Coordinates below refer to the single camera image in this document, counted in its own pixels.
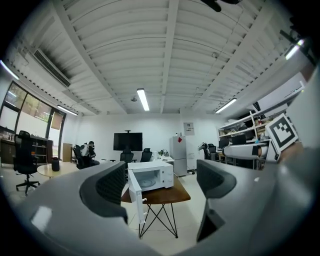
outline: sign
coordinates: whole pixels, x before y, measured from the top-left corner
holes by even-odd
[[[194,123],[193,122],[184,122],[184,135],[195,135]]]
[[[282,113],[271,123],[265,126],[278,153],[289,147],[298,139],[298,135],[288,118]]]

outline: white microwave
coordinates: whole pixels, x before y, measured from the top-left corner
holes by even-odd
[[[138,222],[143,224],[145,199],[142,198],[142,192],[173,187],[174,166],[163,161],[128,163],[128,183],[130,199],[135,205]]]

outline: refrigerator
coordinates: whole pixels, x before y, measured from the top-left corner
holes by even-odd
[[[174,159],[173,172],[177,176],[187,175],[186,136],[173,136],[170,138],[170,157]]]

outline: tiled floor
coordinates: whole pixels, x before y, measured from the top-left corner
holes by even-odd
[[[11,168],[0,169],[0,176],[1,184],[7,198],[11,202],[12,206],[15,206],[25,198],[25,191],[23,188],[21,188],[20,191],[16,191],[16,185],[19,183],[23,183],[25,176],[16,175],[15,171]],[[33,174],[33,176],[34,177],[31,177],[30,179],[32,181],[39,181],[40,183],[44,183],[48,180],[47,177],[44,177],[38,173]],[[156,219],[152,223],[152,225],[142,238],[142,241],[144,243],[146,243],[162,255],[173,255],[186,250],[196,244],[196,237],[205,207],[206,200],[197,183],[197,175],[188,175],[179,178],[179,180],[186,191],[189,193],[191,200],[173,204],[178,238],[175,238],[173,234],[166,230],[166,228],[158,219]],[[127,211],[129,228],[138,236],[139,225],[134,206],[131,203],[125,202],[121,203],[121,206],[123,206]],[[145,211],[147,212],[148,207],[146,205],[144,205],[144,207]],[[151,208],[155,213],[158,213],[161,205],[152,205]],[[172,225],[174,225],[171,205],[166,204],[165,210],[170,218]],[[154,217],[155,215],[150,211],[145,224],[145,228],[149,226]],[[170,229],[172,229],[163,210],[159,214],[159,218],[164,222],[164,224],[167,225],[167,227],[170,227]]]

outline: white ceiling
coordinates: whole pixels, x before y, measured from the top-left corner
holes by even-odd
[[[138,88],[151,113],[213,113],[249,85],[263,86],[261,75],[290,47],[279,34],[290,32],[289,16],[271,1],[219,3],[222,12],[200,0],[49,1],[23,25],[8,59],[85,115],[144,112],[131,101]],[[68,88],[39,75],[30,61],[38,48],[70,79]]]

